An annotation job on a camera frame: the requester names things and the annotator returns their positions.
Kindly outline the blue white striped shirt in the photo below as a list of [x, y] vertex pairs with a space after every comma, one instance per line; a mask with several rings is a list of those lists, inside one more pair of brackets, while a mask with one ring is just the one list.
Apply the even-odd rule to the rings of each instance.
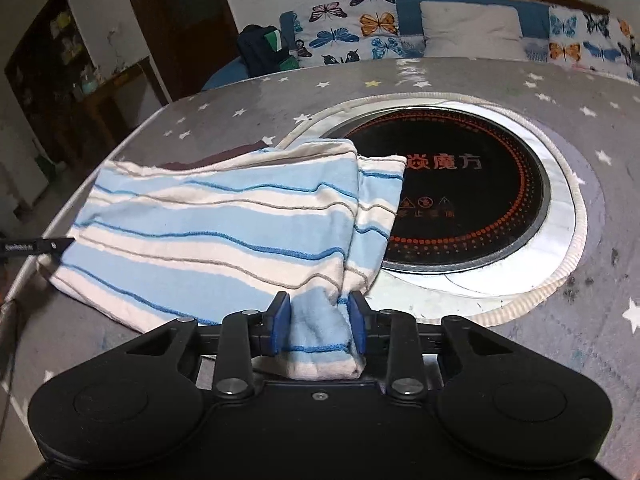
[[258, 366], [301, 380], [363, 369], [347, 314], [381, 269], [407, 161], [349, 140], [265, 148], [187, 170], [107, 162], [58, 258], [60, 292], [148, 332], [178, 316], [217, 325], [291, 299], [282, 350]]

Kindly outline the round induction cooktop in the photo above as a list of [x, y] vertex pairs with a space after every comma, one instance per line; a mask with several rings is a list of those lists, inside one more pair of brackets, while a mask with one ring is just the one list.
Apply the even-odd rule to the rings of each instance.
[[383, 94], [309, 115], [282, 143], [317, 139], [407, 161], [367, 296], [375, 309], [501, 325], [552, 296], [582, 258], [579, 179], [544, 130], [513, 110], [455, 93]]

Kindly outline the wooden side table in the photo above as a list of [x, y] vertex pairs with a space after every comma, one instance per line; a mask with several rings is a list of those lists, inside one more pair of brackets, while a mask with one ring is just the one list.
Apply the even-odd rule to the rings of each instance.
[[169, 103], [147, 56], [98, 84], [79, 106], [107, 151]]

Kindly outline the dark bookshelf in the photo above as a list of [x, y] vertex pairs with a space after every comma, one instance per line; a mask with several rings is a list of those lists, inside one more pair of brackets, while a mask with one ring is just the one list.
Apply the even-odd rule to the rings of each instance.
[[48, 0], [4, 73], [51, 162], [77, 167], [88, 142], [81, 77], [94, 67], [68, 0]]

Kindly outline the grey star tablecloth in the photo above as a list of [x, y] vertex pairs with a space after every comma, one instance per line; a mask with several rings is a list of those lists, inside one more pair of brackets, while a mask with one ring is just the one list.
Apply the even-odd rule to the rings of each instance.
[[363, 62], [294, 70], [167, 105], [115, 150], [119, 160], [190, 162], [262, 136], [281, 140], [301, 114], [365, 96], [416, 91], [475, 96], [536, 122], [576, 174], [593, 222], [579, 268], [504, 336], [598, 382], [613, 404], [603, 465], [639, 474], [639, 89], [552, 65], [464, 58]]

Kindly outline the dark wooden door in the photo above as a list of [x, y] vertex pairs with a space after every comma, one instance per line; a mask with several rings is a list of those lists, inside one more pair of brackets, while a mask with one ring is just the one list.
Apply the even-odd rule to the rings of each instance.
[[228, 0], [130, 0], [171, 99], [199, 92], [239, 56]]

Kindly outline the dark backpack on sofa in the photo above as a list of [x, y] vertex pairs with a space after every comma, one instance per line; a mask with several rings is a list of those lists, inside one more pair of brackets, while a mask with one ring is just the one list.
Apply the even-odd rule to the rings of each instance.
[[250, 77], [299, 68], [299, 62], [296, 56], [292, 55], [288, 40], [277, 27], [247, 25], [239, 33], [238, 46], [242, 62]]

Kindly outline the butterfly pillow left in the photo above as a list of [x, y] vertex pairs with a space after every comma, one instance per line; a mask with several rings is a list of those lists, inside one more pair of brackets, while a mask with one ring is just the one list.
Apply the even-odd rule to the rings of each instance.
[[334, 0], [280, 16], [281, 30], [303, 68], [418, 58], [413, 36], [400, 33], [397, 0]]

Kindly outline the butterfly pillow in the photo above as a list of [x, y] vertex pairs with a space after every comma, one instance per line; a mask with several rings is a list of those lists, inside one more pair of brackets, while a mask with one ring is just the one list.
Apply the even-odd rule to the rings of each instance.
[[548, 62], [557, 66], [634, 79], [634, 30], [611, 14], [550, 6]]
[[303, 68], [418, 58], [413, 36], [400, 33], [397, 0], [334, 0], [280, 16], [281, 30]]

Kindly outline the plain beige cushion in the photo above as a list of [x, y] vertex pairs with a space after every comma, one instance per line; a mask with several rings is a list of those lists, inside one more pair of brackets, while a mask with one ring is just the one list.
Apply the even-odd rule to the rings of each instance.
[[492, 58], [526, 61], [518, 11], [448, 1], [420, 3], [424, 58]]

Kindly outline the blue sofa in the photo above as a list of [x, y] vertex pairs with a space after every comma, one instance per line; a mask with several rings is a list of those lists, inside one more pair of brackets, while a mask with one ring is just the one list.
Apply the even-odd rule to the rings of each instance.
[[492, 58], [639, 77], [631, 26], [608, 13], [518, 0], [334, 0], [248, 25], [213, 89], [284, 70], [374, 60]]

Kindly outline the butterfly pillow right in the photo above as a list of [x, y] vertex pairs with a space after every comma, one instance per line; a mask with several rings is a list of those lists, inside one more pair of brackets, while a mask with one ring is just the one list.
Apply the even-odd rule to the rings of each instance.
[[611, 14], [550, 6], [548, 62], [557, 66], [634, 79], [634, 30]]

